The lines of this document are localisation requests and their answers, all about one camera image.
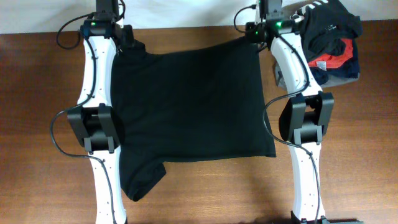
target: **black cloth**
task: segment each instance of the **black cloth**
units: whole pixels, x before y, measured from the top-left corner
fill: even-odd
[[[262,124],[256,50],[240,38],[154,55],[137,42],[114,59],[111,99],[126,135],[121,188],[131,200],[141,199],[163,178],[165,161],[275,157],[274,142]]]
[[[330,75],[339,78],[358,78],[360,73],[359,59],[358,59],[358,46],[353,40],[353,57],[348,59],[340,68],[328,68],[326,71],[311,67],[311,72],[314,79],[319,85],[325,84],[329,81]]]
[[[340,39],[354,39],[363,33],[359,16],[349,13],[339,0],[317,3],[313,2],[311,6],[307,5],[296,12],[304,16],[298,27],[304,55],[309,62],[323,54],[343,54],[345,44]]]

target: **black cable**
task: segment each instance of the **black cable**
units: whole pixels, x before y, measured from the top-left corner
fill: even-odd
[[[259,47],[259,49],[257,50],[257,53],[262,52],[263,50],[265,50],[267,48],[267,44],[262,43]]]
[[[243,10],[246,10],[246,9],[256,9],[256,8],[257,8],[257,4],[253,4],[253,5],[251,5],[251,6],[247,6],[247,7],[242,8],[241,10],[239,10],[239,11],[235,14],[235,17],[234,17],[234,28],[235,28],[238,32],[240,32],[240,33],[242,33],[242,34],[248,34],[248,33],[251,33],[251,32],[253,32],[253,31],[255,31],[255,30],[257,29],[257,26],[255,26],[255,27],[254,27],[253,29],[251,29],[251,30],[243,31],[243,30],[238,29],[238,27],[236,26],[236,18],[237,18],[237,16],[239,15],[239,13],[241,13]]]
[[[316,165],[316,163],[315,163],[315,161],[313,159],[312,152],[308,151],[306,148],[304,148],[304,147],[302,147],[300,145],[293,144],[291,142],[287,142],[287,141],[279,139],[277,136],[275,136],[275,135],[273,135],[271,133],[271,127],[268,127],[267,123],[266,123],[266,112],[267,112],[268,107],[270,107],[271,104],[275,103],[278,100],[281,100],[281,99],[284,99],[284,98],[290,98],[292,96],[296,96],[296,95],[298,95],[300,93],[303,93],[310,86],[310,75],[308,74],[308,71],[307,71],[307,69],[305,67],[303,59],[301,58],[299,53],[296,51],[296,49],[291,44],[289,44],[276,30],[274,30],[271,27],[270,27],[270,30],[274,33],[275,37],[280,38],[283,41],[283,43],[285,43],[292,50],[292,52],[297,56],[298,60],[300,61],[301,66],[303,68],[303,71],[305,73],[305,79],[306,80],[304,81],[305,84],[304,84],[304,87],[301,90],[296,91],[294,93],[289,93],[289,94],[286,94],[286,95],[282,95],[282,96],[279,96],[277,98],[274,98],[273,100],[270,100],[270,102],[268,102],[266,104],[266,107],[264,108],[264,111],[262,113],[262,122],[264,123],[264,127],[266,128],[267,133],[273,139],[275,139],[277,142],[280,142],[280,143],[288,145],[288,146],[292,146],[292,147],[296,147],[296,148],[302,149],[303,151],[305,151],[305,153],[307,153],[307,155],[310,156],[310,159],[312,161],[312,166],[313,166],[313,169],[314,169],[314,173],[315,173],[315,178],[317,179],[318,205],[317,205],[317,215],[315,217],[315,223],[318,223],[318,214],[319,214],[320,201],[321,201],[321,196],[320,196],[321,190],[320,190],[320,184],[319,184],[317,165]]]
[[[124,3],[123,0],[120,0],[120,2],[121,2],[121,4],[119,4],[119,5],[122,5],[122,7],[123,7],[123,13],[120,15],[119,21],[120,21],[121,19],[124,19],[124,13],[126,12],[126,3]]]
[[[62,45],[61,43],[60,43],[60,35],[61,35],[61,32],[62,32],[62,30],[67,26],[67,25],[69,25],[69,24],[71,24],[72,22],[75,22],[75,21],[77,21],[77,20],[79,20],[79,19],[82,19],[82,18],[86,18],[86,17],[91,17],[91,16],[93,16],[93,13],[90,13],[90,14],[86,14],[86,15],[84,15],[84,16],[79,16],[79,17],[77,17],[77,18],[74,18],[74,19],[72,19],[72,20],[70,20],[70,21],[68,21],[66,24],[64,24],[63,26],[61,26],[61,28],[60,28],[60,30],[58,30],[58,32],[57,32],[57,37],[56,37],[56,41],[57,41],[57,44],[58,44],[58,46],[60,46],[62,49],[65,49],[65,50],[71,50],[71,49],[74,49],[74,48],[76,48],[77,46],[79,46],[79,44],[80,44],[80,32],[78,32],[77,33],[77,43],[75,44],[75,45],[73,45],[73,46],[69,46],[69,47],[66,47],[66,46],[64,46],[64,45]]]
[[[90,14],[84,15],[84,16],[81,16],[80,18],[88,17],[89,15],[90,15]],[[67,108],[67,109],[65,109],[65,110],[62,110],[62,111],[58,112],[58,113],[52,118],[51,123],[50,123],[50,135],[51,135],[51,140],[52,140],[54,146],[55,146],[62,154],[64,154],[65,156],[72,157],[72,158],[81,158],[81,159],[94,159],[94,160],[98,161],[98,162],[101,164],[101,166],[102,166],[102,168],[103,168],[103,170],[104,170],[105,176],[106,176],[106,180],[107,180],[107,182],[108,182],[109,193],[110,193],[110,196],[111,196],[111,213],[112,213],[113,223],[114,223],[114,224],[117,224],[117,223],[116,223],[115,216],[114,216],[114,204],[113,204],[113,193],[112,193],[111,181],[110,181],[110,179],[109,179],[108,172],[106,171],[104,161],[102,161],[101,159],[98,159],[98,158],[96,158],[96,157],[93,157],[93,156],[87,156],[87,155],[74,155],[74,154],[69,154],[69,153],[65,152],[65,151],[62,150],[61,147],[58,145],[57,141],[55,140],[55,136],[54,136],[54,132],[53,132],[54,124],[55,124],[55,121],[58,119],[58,117],[60,117],[62,114],[67,113],[68,111],[73,110],[73,109],[75,109],[75,108],[77,108],[77,107],[79,107],[79,106],[83,106],[84,104],[86,104],[87,102],[89,102],[90,99],[91,99],[91,98],[93,97],[93,95],[94,95],[94,90],[95,90],[95,85],[96,85],[96,71],[97,71],[97,70],[96,70],[96,57],[95,57],[95,53],[94,53],[93,46],[91,45],[90,41],[88,40],[88,38],[86,38],[86,37],[84,37],[84,38],[85,38],[85,40],[86,40],[86,42],[87,42],[87,45],[88,45],[89,48],[90,48],[91,55],[92,55],[92,59],[93,59],[93,85],[92,85],[92,87],[91,87],[90,94],[87,95],[87,99],[86,99],[85,101],[83,101],[83,102],[77,104],[76,106],[72,106],[71,108]]]

